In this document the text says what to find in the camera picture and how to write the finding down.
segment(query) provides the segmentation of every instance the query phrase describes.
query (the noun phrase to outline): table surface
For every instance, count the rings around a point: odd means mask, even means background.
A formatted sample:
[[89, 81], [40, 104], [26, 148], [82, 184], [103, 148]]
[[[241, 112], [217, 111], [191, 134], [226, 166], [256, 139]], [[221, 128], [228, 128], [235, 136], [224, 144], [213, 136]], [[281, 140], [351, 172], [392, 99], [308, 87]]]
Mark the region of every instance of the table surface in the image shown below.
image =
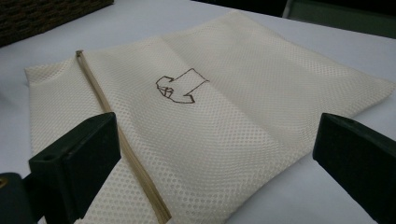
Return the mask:
[[[113, 6], [0, 48], [0, 173], [30, 173], [29, 90], [23, 68], [57, 63], [76, 49], [102, 49], [187, 29], [228, 11], [188, 0], [116, 0]], [[245, 13], [291, 42], [396, 82], [394, 39]], [[354, 119], [396, 139], [396, 93]], [[375, 222], [309, 154], [263, 186], [228, 223]]]

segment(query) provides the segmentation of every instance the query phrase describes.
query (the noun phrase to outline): mesh bag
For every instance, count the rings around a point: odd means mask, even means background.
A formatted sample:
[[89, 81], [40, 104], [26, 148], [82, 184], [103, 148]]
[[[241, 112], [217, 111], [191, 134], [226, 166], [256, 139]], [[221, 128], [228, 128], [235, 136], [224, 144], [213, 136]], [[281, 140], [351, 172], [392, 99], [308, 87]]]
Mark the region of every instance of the mesh bag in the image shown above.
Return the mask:
[[[352, 117], [395, 88], [233, 11], [85, 57], [176, 223], [221, 223], [307, 154], [323, 112]], [[26, 69], [35, 152], [101, 113], [76, 59]], [[155, 222], [125, 161], [84, 223]]]

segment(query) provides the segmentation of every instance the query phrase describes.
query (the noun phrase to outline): hand-drawn sketch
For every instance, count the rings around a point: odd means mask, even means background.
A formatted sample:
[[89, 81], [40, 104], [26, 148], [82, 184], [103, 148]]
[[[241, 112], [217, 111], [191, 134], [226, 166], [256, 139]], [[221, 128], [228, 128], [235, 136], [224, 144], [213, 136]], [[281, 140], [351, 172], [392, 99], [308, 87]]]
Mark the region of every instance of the hand-drawn sketch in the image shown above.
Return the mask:
[[180, 77], [161, 77], [156, 82], [161, 94], [178, 104], [194, 104], [191, 93], [209, 80], [191, 68]]

